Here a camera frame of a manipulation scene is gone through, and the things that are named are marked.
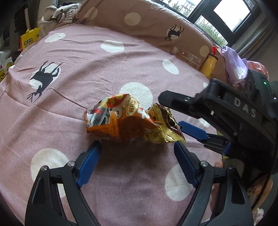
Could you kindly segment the person's right hand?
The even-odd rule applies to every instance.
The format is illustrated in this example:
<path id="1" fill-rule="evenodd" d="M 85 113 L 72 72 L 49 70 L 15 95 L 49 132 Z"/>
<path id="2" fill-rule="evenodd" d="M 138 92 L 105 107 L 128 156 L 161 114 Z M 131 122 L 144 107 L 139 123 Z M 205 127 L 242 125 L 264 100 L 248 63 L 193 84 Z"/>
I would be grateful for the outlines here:
<path id="1" fill-rule="evenodd" d="M 240 177 L 243 175 L 244 171 L 244 163 L 240 160 L 237 159 L 223 159 L 221 161 L 217 161 L 214 164 L 214 167 L 217 168 L 226 168 L 229 165 L 233 165 L 236 167 L 238 170 Z M 263 190 L 264 183 L 266 181 L 266 176 L 259 178 L 256 180 L 248 189 L 247 189 L 247 195 L 249 198 L 249 201 L 251 205 L 254 204 L 256 199 L 258 198 L 259 194 Z M 218 194 L 218 189 L 219 189 L 220 184 L 214 184 L 212 187 L 212 192 L 211 192 L 211 202 L 210 202 L 210 208 L 211 211 L 213 211 L 213 208 L 215 207 L 216 204 L 216 198 Z M 271 189 L 273 186 L 273 179 L 272 177 L 269 178 L 266 188 L 264 189 L 259 201 L 257 202 L 256 206 L 252 210 L 252 215 L 253 215 L 253 221 L 254 225 L 257 225 L 258 222 L 263 218 L 264 210 L 261 209 L 261 205 L 264 203 L 266 198 L 268 197 Z"/>

